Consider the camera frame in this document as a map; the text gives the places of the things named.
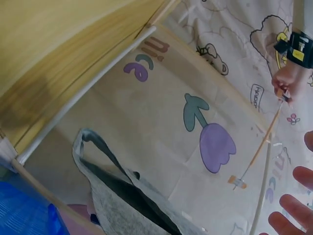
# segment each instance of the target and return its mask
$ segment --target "purple letter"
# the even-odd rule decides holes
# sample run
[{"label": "purple letter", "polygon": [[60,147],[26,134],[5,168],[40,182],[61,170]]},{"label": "purple letter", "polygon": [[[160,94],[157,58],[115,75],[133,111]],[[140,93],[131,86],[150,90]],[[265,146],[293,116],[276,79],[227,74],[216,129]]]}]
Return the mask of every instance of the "purple letter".
[{"label": "purple letter", "polygon": [[271,188],[268,188],[265,193],[265,199],[268,199],[270,203],[273,202],[274,192]]},{"label": "purple letter", "polygon": [[128,63],[125,65],[123,71],[130,73],[135,69],[135,76],[140,82],[145,82],[148,79],[148,71],[141,64],[138,63]]}]

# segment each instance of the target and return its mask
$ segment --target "blue plastic object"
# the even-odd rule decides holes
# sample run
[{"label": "blue plastic object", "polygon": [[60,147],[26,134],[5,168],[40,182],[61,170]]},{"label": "blue plastic object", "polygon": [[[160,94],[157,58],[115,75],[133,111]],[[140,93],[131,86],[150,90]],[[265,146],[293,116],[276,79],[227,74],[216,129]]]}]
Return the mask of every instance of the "blue plastic object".
[{"label": "blue plastic object", "polygon": [[55,206],[32,188],[20,191],[0,182],[0,235],[69,235],[69,232]]}]

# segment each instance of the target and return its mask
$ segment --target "pink flower print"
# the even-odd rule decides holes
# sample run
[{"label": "pink flower print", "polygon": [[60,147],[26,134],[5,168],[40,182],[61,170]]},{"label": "pink flower print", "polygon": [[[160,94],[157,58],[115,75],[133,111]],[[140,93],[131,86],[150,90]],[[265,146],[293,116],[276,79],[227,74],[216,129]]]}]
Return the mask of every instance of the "pink flower print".
[{"label": "pink flower print", "polygon": [[297,118],[296,114],[291,114],[290,117],[287,118],[287,121],[290,122],[291,125],[295,125],[300,121],[300,118]]}]

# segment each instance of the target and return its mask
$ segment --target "hand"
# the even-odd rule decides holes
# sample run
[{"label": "hand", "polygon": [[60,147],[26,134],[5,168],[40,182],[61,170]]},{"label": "hand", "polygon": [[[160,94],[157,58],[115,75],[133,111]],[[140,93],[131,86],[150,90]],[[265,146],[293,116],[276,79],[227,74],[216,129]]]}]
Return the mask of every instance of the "hand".
[{"label": "hand", "polygon": [[311,69],[306,69],[288,60],[286,66],[281,68],[272,78],[275,94],[279,88],[287,89],[291,97],[289,104],[291,104],[304,94],[305,86],[311,74]]},{"label": "hand", "polygon": [[[309,150],[313,150],[313,131],[307,132],[304,142]],[[308,189],[313,190],[313,171],[302,166],[293,170],[293,177]],[[290,223],[281,213],[273,212],[268,217],[269,224],[279,235],[313,235],[313,211],[289,194],[283,195],[280,205],[305,229],[303,232]]]}]

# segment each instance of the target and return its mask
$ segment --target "watch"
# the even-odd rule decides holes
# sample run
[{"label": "watch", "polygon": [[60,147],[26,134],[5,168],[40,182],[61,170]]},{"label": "watch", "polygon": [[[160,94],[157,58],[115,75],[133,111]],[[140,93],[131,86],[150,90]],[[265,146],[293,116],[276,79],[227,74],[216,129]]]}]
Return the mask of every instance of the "watch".
[{"label": "watch", "polygon": [[280,54],[287,53],[287,59],[307,69],[313,68],[313,40],[303,32],[293,32],[289,41],[280,40],[275,46]]}]

